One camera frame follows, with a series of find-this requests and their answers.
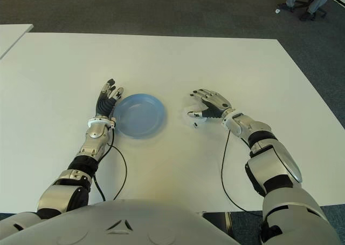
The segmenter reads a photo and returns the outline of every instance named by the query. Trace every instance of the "gray carpet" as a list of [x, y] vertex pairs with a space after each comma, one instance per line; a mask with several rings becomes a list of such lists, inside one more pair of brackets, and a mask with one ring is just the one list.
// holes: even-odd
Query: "gray carpet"
[[[278, 39], [345, 126], [345, 8], [328, 1], [325, 19], [302, 23], [304, 10], [274, 13], [283, 1], [0, 0], [0, 24], [32, 23], [33, 32]], [[345, 244], [344, 205], [323, 209]], [[232, 218], [239, 241], [259, 244], [258, 219]]]

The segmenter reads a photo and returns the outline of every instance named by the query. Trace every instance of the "black cable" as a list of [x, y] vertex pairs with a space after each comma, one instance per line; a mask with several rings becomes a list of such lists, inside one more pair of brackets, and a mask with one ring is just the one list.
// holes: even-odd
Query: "black cable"
[[128, 169], [127, 169], [127, 163], [126, 163], [126, 160], [125, 160], [125, 156], [123, 156], [122, 152], [120, 152], [120, 150], [118, 148], [116, 148], [115, 146], [113, 146], [113, 145], [110, 145], [110, 147], [116, 149], [119, 152], [119, 154], [122, 156], [123, 162], [125, 163], [125, 169], [126, 169], [125, 179], [123, 180], [123, 183], [122, 183], [122, 186], [121, 186], [120, 190], [118, 191], [118, 193], [116, 194], [116, 196], [113, 199], [113, 200], [115, 200], [118, 197], [118, 195], [121, 193], [121, 191], [122, 191], [122, 189], [123, 189], [123, 187], [124, 187], [124, 185], [126, 183]]
[[227, 194], [227, 191], [225, 190], [224, 181], [223, 181], [223, 168], [224, 168], [224, 160], [225, 160], [225, 154], [226, 154], [227, 143], [229, 142], [230, 132], [231, 132], [231, 131], [229, 130], [229, 133], [228, 133], [227, 139], [226, 139], [225, 149], [224, 149], [224, 155], [223, 155], [223, 161], [222, 161], [222, 169], [220, 170], [220, 178], [222, 179], [222, 186], [223, 186], [224, 193], [226, 194], [227, 198], [229, 198], [229, 200], [230, 200], [235, 206], [237, 206], [239, 209], [241, 209], [242, 211], [244, 211], [244, 212], [246, 212], [246, 213], [249, 213], [249, 214], [252, 214], [252, 215], [255, 215], [255, 216], [258, 216], [258, 217], [262, 217], [262, 216], [259, 215], [259, 214], [255, 214], [255, 213], [248, 212], [247, 210], [243, 209], [241, 206], [237, 205], [237, 204], [229, 197], [229, 195]]
[[[113, 138], [112, 138], [112, 145], [111, 146], [113, 146], [113, 144], [114, 144], [114, 136], [115, 136], [115, 132], [114, 132], [114, 129], [112, 129], [113, 131]], [[111, 150], [112, 148], [111, 147], [109, 147], [109, 149], [107, 150], [107, 152], [105, 153], [105, 154], [103, 154], [103, 156], [99, 159], [99, 161], [98, 161], [98, 163], [97, 164], [99, 164], [101, 161], [102, 161], [102, 159], [110, 152], [110, 150]]]
[[100, 193], [100, 195], [102, 196], [102, 199], [103, 199], [103, 202], [106, 201], [106, 197], [104, 196], [104, 193], [101, 189], [101, 187], [99, 186], [98, 182], [97, 182], [97, 179], [96, 179], [96, 175], [94, 174], [93, 175], [93, 181], [95, 182], [95, 185], [96, 185], [96, 188], [98, 189], [98, 192]]
[[[113, 138], [112, 138], [112, 145], [113, 145], [113, 143], [114, 143], [114, 137], [115, 137], [114, 129], [112, 129], [112, 136], [113, 136]], [[99, 159], [99, 161], [97, 162], [97, 164], [99, 164], [99, 163], [102, 161], [102, 159], [110, 152], [111, 149], [112, 149], [112, 148], [110, 147], [110, 148], [107, 150], [107, 152], [106, 152], [105, 154], [102, 155], [102, 157]], [[102, 196], [103, 201], [105, 202], [105, 201], [106, 201], [106, 197], [104, 196], [104, 193], [103, 193], [101, 187], [99, 186], [99, 184], [98, 184], [98, 182], [97, 182], [96, 174], [93, 174], [93, 180], [94, 180], [94, 182], [95, 182], [95, 185], [96, 185], [96, 188], [97, 188], [98, 192], [100, 193], [100, 195]]]

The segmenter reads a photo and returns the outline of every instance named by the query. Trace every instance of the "shoe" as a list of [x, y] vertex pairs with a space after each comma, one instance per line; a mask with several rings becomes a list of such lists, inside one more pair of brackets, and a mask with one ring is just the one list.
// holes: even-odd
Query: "shoe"
[[278, 9], [284, 9], [293, 12], [293, 8], [288, 6], [286, 3], [278, 4]]
[[302, 16], [300, 16], [301, 21], [306, 21], [312, 17], [312, 14], [310, 14], [308, 11], [304, 12]]

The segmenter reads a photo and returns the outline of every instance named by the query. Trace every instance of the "plastic plate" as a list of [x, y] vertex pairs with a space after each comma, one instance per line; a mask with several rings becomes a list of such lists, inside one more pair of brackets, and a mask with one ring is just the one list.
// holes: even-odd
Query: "plastic plate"
[[115, 107], [116, 128], [133, 138], [144, 138], [158, 132], [164, 123], [165, 109], [155, 97], [135, 94]]

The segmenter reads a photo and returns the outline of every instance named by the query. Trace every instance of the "robotic arm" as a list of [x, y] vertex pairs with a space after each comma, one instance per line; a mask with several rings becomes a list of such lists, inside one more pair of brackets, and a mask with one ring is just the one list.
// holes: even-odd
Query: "robotic arm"
[[43, 193], [36, 213], [19, 213], [0, 221], [0, 240], [46, 219], [88, 204], [92, 177], [104, 154], [109, 139], [108, 131], [114, 129], [115, 118], [109, 116], [123, 88], [117, 90], [110, 79], [102, 88], [96, 104], [96, 115], [88, 121], [85, 142], [69, 165]]
[[189, 112], [189, 116], [221, 118], [222, 125], [251, 150], [245, 170], [254, 189], [264, 197], [264, 244], [340, 244], [319, 205], [301, 188], [297, 164], [269, 125], [235, 110], [217, 92], [200, 89], [191, 96], [208, 109]]

